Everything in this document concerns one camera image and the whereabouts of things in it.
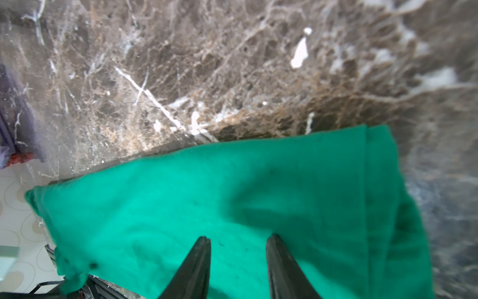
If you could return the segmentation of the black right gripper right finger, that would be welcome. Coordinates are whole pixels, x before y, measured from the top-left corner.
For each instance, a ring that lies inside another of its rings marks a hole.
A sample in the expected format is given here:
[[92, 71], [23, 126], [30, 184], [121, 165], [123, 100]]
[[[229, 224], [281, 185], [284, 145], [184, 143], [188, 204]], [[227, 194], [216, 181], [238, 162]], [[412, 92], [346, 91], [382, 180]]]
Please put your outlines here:
[[266, 242], [271, 299], [322, 299], [278, 234]]

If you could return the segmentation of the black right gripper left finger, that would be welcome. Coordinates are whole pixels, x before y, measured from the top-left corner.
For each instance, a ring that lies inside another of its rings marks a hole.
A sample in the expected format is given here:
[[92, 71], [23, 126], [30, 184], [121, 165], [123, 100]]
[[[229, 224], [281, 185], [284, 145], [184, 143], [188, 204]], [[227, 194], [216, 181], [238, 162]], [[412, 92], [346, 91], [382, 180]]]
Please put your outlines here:
[[210, 239], [199, 237], [159, 299], [206, 299], [211, 255]]

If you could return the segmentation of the green t-shirt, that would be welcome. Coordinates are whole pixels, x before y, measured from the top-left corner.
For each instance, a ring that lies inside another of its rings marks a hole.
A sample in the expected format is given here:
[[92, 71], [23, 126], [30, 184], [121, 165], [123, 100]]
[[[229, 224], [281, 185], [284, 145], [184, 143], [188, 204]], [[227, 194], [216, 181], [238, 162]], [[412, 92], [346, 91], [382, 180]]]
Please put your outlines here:
[[54, 244], [147, 299], [196, 240], [212, 244], [209, 298], [269, 296], [278, 234], [325, 299], [431, 299], [426, 233], [385, 125], [214, 143], [150, 156], [25, 194]]

